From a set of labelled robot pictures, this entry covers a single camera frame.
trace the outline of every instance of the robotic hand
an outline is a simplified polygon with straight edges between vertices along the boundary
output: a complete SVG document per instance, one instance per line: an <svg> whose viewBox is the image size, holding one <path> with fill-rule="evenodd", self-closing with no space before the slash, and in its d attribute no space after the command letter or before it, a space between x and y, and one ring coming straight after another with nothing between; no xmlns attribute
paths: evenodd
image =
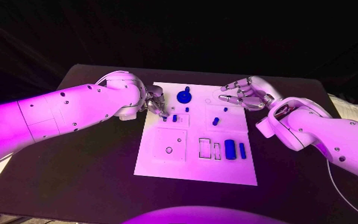
<svg viewBox="0 0 358 224"><path fill-rule="evenodd" d="M114 71L95 84L85 84L0 105L0 160L30 144L78 131L117 116L137 117L137 111L167 117L163 89L146 87L127 71Z"/></svg>
<svg viewBox="0 0 358 224"><path fill-rule="evenodd" d="M219 95L219 100L241 105L249 111L268 108L267 117L255 127L268 138L277 136L283 144L299 151L313 145L329 162L358 175L356 121L333 119L309 99L283 98L273 86L257 76L241 79L221 91L238 88L236 97Z"/></svg>

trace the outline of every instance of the table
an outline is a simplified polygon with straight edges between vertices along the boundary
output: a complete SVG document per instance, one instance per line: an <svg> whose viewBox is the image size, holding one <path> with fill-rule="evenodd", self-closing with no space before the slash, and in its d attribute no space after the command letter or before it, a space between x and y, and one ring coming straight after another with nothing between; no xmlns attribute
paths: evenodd
<svg viewBox="0 0 358 224"><path fill-rule="evenodd" d="M95 83L128 70L144 84L225 85L245 75L75 65L57 89ZM316 80L262 77L284 96L313 100L339 114ZM183 205L219 206L288 223L350 223L358 213L332 186L326 160L313 146L291 151L255 129L267 110L247 113L258 186L133 175L146 112L133 121L98 125L26 147L0 174L0 213L76 222L120 223L144 212ZM330 165L335 183L358 206L358 177Z"/></svg>

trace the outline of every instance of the blue small piece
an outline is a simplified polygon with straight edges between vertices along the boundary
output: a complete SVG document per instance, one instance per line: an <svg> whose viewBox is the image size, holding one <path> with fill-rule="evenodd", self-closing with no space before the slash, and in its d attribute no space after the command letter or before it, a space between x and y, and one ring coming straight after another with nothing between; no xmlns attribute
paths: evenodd
<svg viewBox="0 0 358 224"><path fill-rule="evenodd" d="M228 160L236 159L235 142L225 140L225 157Z"/></svg>
<svg viewBox="0 0 358 224"><path fill-rule="evenodd" d="M239 143L239 153L241 153L241 159L245 159L247 153L244 152L244 143Z"/></svg>
<svg viewBox="0 0 358 224"><path fill-rule="evenodd" d="M215 117L212 125L216 126L218 125L218 117Z"/></svg>
<svg viewBox="0 0 358 224"><path fill-rule="evenodd" d="M184 91L180 91L176 95L176 99L179 103L186 104L192 100L192 94L189 93L190 88L186 86Z"/></svg>

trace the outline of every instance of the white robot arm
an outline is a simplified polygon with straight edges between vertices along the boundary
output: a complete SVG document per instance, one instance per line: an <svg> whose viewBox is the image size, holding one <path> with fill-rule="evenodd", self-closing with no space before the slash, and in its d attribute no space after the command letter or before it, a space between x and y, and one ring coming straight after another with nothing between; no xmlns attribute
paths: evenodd
<svg viewBox="0 0 358 224"><path fill-rule="evenodd" d="M238 88L238 96L221 95L221 100L239 104L249 111L264 107L270 110L267 117L255 124L262 135L267 138L275 135L296 151L312 144L329 162L358 175L356 121L333 119L325 109L306 98L283 98L257 76L235 81L221 91L234 88Z"/></svg>
<svg viewBox="0 0 358 224"><path fill-rule="evenodd" d="M115 71L98 81L107 86L85 84L42 96L0 105L0 159L30 144L118 116L137 117L148 109L158 116L164 111L163 89L146 86L127 71Z"/></svg>

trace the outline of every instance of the black curtain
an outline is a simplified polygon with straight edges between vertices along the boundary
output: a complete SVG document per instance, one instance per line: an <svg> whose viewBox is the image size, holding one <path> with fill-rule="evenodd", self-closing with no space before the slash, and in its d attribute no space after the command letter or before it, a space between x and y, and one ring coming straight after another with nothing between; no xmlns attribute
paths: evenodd
<svg viewBox="0 0 358 224"><path fill-rule="evenodd" d="M1 0L0 102L76 63L314 78L353 102L356 34L355 0Z"/></svg>

